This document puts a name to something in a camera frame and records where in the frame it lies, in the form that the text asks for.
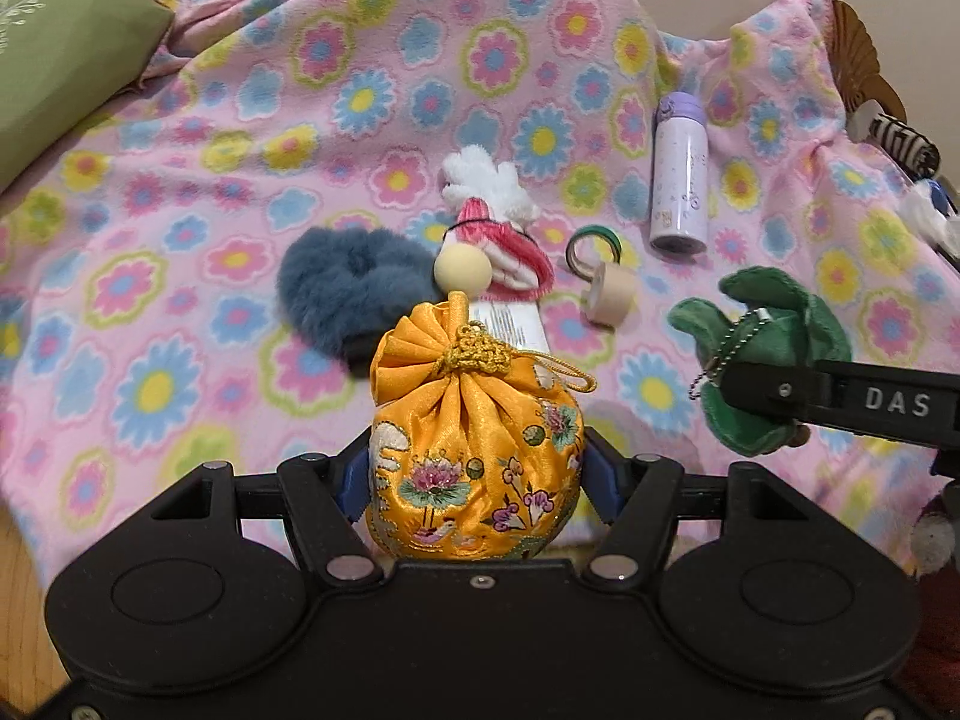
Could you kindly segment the green white plush toy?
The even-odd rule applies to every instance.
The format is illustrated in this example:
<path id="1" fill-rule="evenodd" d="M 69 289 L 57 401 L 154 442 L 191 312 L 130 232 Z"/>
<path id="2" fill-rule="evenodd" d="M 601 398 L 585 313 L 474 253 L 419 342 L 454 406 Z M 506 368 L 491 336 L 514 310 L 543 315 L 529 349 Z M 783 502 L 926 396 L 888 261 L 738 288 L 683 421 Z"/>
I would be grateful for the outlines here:
<path id="1" fill-rule="evenodd" d="M 745 305 L 739 320 L 703 298 L 682 299 L 667 314 L 672 328 L 695 342 L 701 374 L 690 395 L 701 403 L 709 431 L 736 454 L 756 457 L 797 444 L 790 419 L 770 421 L 727 405 L 721 395 L 727 371 L 734 362 L 784 367 L 848 362 L 848 333 L 820 296 L 779 268 L 747 266 L 722 278 L 719 291 Z"/>

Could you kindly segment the yellow embroidered silk pouch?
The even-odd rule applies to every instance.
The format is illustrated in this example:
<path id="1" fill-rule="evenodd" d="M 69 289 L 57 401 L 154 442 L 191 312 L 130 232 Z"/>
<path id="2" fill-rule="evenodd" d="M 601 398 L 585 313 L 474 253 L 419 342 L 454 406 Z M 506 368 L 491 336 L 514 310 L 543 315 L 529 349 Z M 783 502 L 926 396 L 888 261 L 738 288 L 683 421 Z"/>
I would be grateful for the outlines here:
<path id="1" fill-rule="evenodd" d="M 498 340 L 466 294 L 422 302 L 370 369 L 370 535 L 395 559 L 530 559 L 579 499 L 594 379 Z"/>

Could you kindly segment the blue furry scrunchie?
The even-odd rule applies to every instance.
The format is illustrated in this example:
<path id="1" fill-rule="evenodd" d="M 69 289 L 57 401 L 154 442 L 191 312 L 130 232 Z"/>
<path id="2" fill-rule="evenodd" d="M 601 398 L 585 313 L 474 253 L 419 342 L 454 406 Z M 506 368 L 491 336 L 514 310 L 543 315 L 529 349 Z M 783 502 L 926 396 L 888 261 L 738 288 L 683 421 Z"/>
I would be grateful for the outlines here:
<path id="1" fill-rule="evenodd" d="M 433 263 L 423 245 L 389 229 L 311 227 L 281 259 L 280 314 L 309 348 L 359 369 L 410 310 L 441 299 Z"/>

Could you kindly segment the white fluffy plush toy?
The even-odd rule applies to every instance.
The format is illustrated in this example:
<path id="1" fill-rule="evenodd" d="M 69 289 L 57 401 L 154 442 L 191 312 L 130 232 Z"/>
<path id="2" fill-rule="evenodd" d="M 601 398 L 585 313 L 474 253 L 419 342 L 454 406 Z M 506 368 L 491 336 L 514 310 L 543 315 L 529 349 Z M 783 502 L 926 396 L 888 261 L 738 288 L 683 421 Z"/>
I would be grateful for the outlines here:
<path id="1" fill-rule="evenodd" d="M 460 211 L 467 200 L 482 200 L 491 217 L 501 223 L 528 227 L 540 218 L 540 206 L 519 182 L 516 166 L 497 163 L 480 145 L 448 154 L 441 164 L 441 197 Z"/>

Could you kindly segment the beige tape roll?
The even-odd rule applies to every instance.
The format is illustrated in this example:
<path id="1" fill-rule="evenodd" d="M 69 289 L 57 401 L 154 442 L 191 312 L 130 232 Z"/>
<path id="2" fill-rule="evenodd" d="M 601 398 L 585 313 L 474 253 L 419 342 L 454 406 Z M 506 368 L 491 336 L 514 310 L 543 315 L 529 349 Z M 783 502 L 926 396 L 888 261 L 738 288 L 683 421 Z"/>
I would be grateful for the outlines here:
<path id="1" fill-rule="evenodd" d="M 619 327 L 635 304 L 635 271 L 618 263 L 601 263 L 584 294 L 584 315 L 596 325 Z"/>

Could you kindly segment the white tissue pack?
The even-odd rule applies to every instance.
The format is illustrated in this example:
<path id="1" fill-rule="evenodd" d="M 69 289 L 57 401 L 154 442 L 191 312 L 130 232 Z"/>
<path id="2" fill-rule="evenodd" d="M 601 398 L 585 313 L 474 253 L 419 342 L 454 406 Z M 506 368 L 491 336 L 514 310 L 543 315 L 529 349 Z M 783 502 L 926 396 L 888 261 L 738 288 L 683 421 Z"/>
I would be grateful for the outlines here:
<path id="1" fill-rule="evenodd" d="M 547 333 L 535 302 L 472 302 L 469 319 L 478 322 L 493 338 L 517 349 L 550 353 Z"/>

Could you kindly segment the lilac thermos bottle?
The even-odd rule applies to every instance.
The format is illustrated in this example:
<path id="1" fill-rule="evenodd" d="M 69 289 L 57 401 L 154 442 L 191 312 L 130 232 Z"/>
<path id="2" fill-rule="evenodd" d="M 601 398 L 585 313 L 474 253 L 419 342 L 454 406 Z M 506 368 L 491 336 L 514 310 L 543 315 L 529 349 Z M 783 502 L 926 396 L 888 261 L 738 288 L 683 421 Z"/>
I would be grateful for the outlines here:
<path id="1" fill-rule="evenodd" d="M 696 257 L 708 242 L 708 132 L 693 94 L 666 94 L 656 109 L 652 160 L 651 247 Z"/>

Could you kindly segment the green tape roll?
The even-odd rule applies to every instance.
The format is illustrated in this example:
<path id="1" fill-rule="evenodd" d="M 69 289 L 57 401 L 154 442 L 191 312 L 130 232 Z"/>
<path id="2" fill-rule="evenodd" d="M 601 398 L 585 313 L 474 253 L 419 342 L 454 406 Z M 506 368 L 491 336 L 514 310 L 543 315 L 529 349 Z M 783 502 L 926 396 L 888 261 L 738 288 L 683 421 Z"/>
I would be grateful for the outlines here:
<path id="1" fill-rule="evenodd" d="M 578 227 L 565 247 L 566 268 L 583 281 L 592 280 L 601 265 L 620 265 L 622 255 L 619 234 L 603 224 Z"/>

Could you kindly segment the pink floral fleece blanket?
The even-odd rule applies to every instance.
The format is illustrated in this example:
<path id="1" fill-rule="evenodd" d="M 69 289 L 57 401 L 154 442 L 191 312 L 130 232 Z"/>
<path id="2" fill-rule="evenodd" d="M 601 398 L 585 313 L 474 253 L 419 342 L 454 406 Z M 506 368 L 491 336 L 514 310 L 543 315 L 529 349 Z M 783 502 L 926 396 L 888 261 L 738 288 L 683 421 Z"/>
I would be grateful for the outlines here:
<path id="1" fill-rule="evenodd" d="M 638 302 L 619 330 L 587 325 L 568 273 L 540 317 L 625 452 L 726 468 L 667 314 L 747 265 L 822 296 L 860 361 L 957 371 L 957 273 L 898 218 L 900 169 L 846 137 L 828 0 L 771 0 L 720 41 L 636 0 L 166 3 L 139 91 L 3 195 L 2 494 L 43 580 L 202 461 L 263 472 L 368 426 L 368 385 L 283 327 L 281 257 L 311 227 L 436 249 L 462 146 L 514 163 L 547 254 L 585 224 L 622 239 Z M 708 132 L 708 245 L 686 259 L 649 242 L 674 91 Z"/>

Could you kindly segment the zebra striped item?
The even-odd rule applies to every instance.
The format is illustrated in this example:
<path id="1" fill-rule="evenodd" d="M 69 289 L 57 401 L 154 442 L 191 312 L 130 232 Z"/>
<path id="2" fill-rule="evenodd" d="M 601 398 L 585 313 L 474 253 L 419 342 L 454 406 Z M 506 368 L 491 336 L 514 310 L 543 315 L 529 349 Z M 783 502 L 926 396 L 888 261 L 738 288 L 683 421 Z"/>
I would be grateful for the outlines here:
<path id="1" fill-rule="evenodd" d="M 934 179 L 939 172 L 937 146 L 907 122 L 885 112 L 875 99 L 867 99 L 848 117 L 846 132 L 853 142 L 882 148 L 915 181 Z"/>

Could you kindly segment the brown wicker chair back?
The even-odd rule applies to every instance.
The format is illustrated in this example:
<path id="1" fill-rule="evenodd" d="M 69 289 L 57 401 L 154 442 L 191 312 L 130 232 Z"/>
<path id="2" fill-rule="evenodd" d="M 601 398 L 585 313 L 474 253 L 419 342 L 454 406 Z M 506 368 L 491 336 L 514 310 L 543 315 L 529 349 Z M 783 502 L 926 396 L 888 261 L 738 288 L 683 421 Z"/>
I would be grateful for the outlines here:
<path id="1" fill-rule="evenodd" d="M 880 104 L 885 114 L 901 122 L 907 110 L 880 68 L 877 49 L 856 10 L 843 0 L 832 0 L 832 26 L 828 29 L 827 52 L 833 82 L 848 114 L 869 99 Z"/>

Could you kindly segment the green fabric cushion bag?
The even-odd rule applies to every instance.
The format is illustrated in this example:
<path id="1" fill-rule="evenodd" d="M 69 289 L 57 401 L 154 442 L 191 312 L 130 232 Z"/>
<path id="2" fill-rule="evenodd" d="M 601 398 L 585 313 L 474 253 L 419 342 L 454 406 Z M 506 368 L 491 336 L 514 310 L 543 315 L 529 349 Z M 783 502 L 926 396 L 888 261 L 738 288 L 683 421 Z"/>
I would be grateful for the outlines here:
<path id="1" fill-rule="evenodd" d="M 2 185 L 140 80 L 172 11 L 156 0 L 2 0 Z"/>

